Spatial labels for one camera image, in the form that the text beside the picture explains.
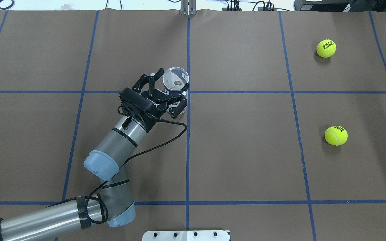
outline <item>white bracket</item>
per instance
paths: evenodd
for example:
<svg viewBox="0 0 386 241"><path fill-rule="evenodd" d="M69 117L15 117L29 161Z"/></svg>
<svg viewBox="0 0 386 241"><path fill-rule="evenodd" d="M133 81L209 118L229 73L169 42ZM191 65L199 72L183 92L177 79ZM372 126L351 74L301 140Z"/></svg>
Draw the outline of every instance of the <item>white bracket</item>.
<svg viewBox="0 0 386 241"><path fill-rule="evenodd" d="M196 0L181 0L181 15L196 15Z"/></svg>
<svg viewBox="0 0 386 241"><path fill-rule="evenodd" d="M230 231L147 231L142 241L230 241Z"/></svg>

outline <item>black box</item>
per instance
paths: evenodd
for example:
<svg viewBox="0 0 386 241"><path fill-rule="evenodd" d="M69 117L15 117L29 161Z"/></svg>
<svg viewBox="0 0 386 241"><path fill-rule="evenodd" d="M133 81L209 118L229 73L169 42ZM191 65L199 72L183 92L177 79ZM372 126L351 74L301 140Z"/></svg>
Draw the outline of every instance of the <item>black box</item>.
<svg viewBox="0 0 386 241"><path fill-rule="evenodd" d="M308 2L294 0L294 10L302 12L343 12L350 0L322 0L321 2Z"/></svg>

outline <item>blue grid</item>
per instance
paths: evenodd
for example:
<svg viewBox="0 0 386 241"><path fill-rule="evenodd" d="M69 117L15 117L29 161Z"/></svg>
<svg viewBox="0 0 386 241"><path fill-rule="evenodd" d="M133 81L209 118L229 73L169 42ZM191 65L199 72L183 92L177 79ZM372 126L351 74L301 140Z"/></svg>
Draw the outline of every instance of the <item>blue grid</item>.
<svg viewBox="0 0 386 241"><path fill-rule="evenodd" d="M6 11L2 20L2 23L0 25L0 34L3 29L4 23L6 21L7 15L9 11ZM90 41L90 49L89 49L89 55L87 58L87 65L86 65L86 71L84 74L84 81L83 81L83 88L82 90L0 90L0 93L80 93L80 104L78 106L78 113L77 113L77 119L75 122L75 128L74 128L74 136L72 139L72 146L71 146L71 152L69 156L69 162L68 167L66 171L66 178L65 183L63 187L63 195L62 200L66 198L66 189L68 186L69 181L69 174L71 169L71 163L72 163L72 156L73 151L75 147L75 141L76 141L76 135L78 131L78 124L81 116L81 108L83 104L84 94L85 93L119 93L119 90L85 90L86 83L87 83L87 75L90 65L90 59L92 56L92 49L93 49L93 42L95 37L95 31L98 24L98 16L99 12L96 12L95 16L95 22L93 26L93 32L92 37ZM373 29L373 33L375 36L376 44L380 53L380 56L382 58L382 62L386 71L386 61L383 56L382 49L380 47L379 39L376 33L374 21L371 12L369 11L369 17L371 21L371 26ZM290 71L290 64L288 61L288 53L286 49L286 43L285 43L285 33L283 28L283 20L281 12L279 12L279 20L280 20L280 27L281 27L281 34L282 34L282 40L283 40L283 48L284 48L284 54L285 54L285 63L287 68L287 75L288 75L288 82L290 86L290 91L189 91L188 93L188 108L187 108L187 163L186 163L186 201L151 201L151 202L142 202L137 201L135 202L136 205L142 206L142 205L185 205L186 207L186 229L189 229L189 206L190 205L308 205L309 207L309 214L310 214L310 220L311 220L311 230L312 230L312 236L313 240L316 241L316 233L315 233L315 224L314 224L314 216L312 211L312 205L313 204L371 204L371 203L386 203L386 199L372 199L372 200L311 200L311 196L309 193L309 185L308 185L308 175L306 171L306 165L305 165L305 157L303 153L303 147L302 147L302 138L300 134L300 128L299 128L299 121L297 118L297 109L296 109L296 101L295 101L295 95L294 94L386 94L386 91L296 91L293 89L293 83L291 80L291 71ZM187 72L190 75L190 18L187 19ZM293 104L293 111L294 111L294 119L296 123L296 130L297 130L297 136L299 141L299 147L302 154L302 166L303 166L303 173L304 173L304 181L305 181L305 191L307 195L307 200L295 200L295 201L190 201L190 95L191 94L290 94ZM57 203L57 201L0 201L0 205L50 205Z"/></svg>

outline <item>black ring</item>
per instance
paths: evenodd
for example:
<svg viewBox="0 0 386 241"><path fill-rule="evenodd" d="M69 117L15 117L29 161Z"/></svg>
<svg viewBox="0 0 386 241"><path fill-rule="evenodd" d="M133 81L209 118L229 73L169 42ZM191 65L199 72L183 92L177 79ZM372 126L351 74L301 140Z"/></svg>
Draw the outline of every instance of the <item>black ring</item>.
<svg viewBox="0 0 386 241"><path fill-rule="evenodd" d="M7 9L10 9L10 8L12 8L12 6L14 6L14 0L11 0L11 4L10 4L10 6L8 6L8 7L6 7L6 8L2 8L2 7L0 7L0 9L1 10L7 10Z"/></svg>

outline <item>metal tube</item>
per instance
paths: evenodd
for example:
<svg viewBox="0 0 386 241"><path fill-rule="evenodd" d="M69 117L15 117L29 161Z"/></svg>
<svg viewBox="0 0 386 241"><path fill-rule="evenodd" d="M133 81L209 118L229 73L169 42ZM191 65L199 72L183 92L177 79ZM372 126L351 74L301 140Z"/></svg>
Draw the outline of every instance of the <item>metal tube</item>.
<svg viewBox="0 0 386 241"><path fill-rule="evenodd" d="M102 219L97 201L90 200L87 210L92 219ZM76 200L1 221L4 241L49 240L78 229L81 224Z"/></svg>

